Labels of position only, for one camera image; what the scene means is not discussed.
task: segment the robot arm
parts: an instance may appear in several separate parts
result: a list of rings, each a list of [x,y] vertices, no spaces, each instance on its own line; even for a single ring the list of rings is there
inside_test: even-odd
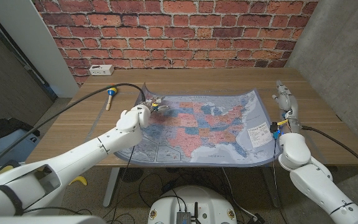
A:
[[[280,136],[280,146],[283,147],[283,154],[278,157],[280,165],[290,171],[294,186],[326,211],[335,223],[358,222],[358,206],[334,184],[327,167],[311,156],[305,138],[299,134],[295,97],[280,81],[277,81],[277,89],[280,96],[273,95],[273,98],[290,125],[290,132]]]
[[[146,128],[150,118],[145,104],[123,111],[115,128],[60,156],[1,174],[0,216],[23,215],[24,210],[47,206],[75,177],[109,154],[140,143],[140,128]]]

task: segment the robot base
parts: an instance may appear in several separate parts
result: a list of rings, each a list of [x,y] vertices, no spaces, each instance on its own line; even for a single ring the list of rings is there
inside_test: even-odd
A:
[[[178,197],[181,197],[187,206],[187,212],[190,212],[192,220],[195,215],[195,203],[198,203],[198,221],[202,224],[207,223],[224,223],[224,224],[236,224],[237,218],[234,213],[232,205],[221,195],[215,191],[202,186],[187,185],[173,189]],[[177,215],[179,212],[179,203],[182,213],[184,214],[185,205],[179,199],[175,197],[175,192],[170,190],[167,193],[161,195],[173,196],[160,198],[153,203],[149,217],[148,224],[168,224],[177,223]]]

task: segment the red brick wall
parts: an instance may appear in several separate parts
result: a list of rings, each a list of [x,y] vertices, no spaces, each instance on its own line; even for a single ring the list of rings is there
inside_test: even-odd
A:
[[[317,0],[35,2],[76,81],[116,68],[283,67]]]

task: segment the wooden table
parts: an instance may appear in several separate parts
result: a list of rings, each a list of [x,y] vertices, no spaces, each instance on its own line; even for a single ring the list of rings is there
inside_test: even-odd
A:
[[[292,68],[116,70],[112,76],[89,77],[72,99],[75,101],[110,83],[132,83],[159,95],[237,95],[256,88],[272,121],[280,118],[272,99],[280,79],[297,98],[300,122],[320,129],[358,153],[358,139]],[[120,86],[111,109],[105,110],[107,93],[99,93],[61,114],[26,160],[27,163],[58,156],[116,125],[123,110],[134,106],[139,91]],[[303,131],[312,155],[327,166],[358,166],[358,160],[341,146],[311,131]],[[126,161],[110,155],[98,165],[123,167]]]

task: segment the white power strip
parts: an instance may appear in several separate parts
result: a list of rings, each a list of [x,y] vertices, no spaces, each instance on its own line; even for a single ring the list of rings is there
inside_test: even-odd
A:
[[[91,75],[111,75],[114,67],[112,65],[92,65],[89,71]]]

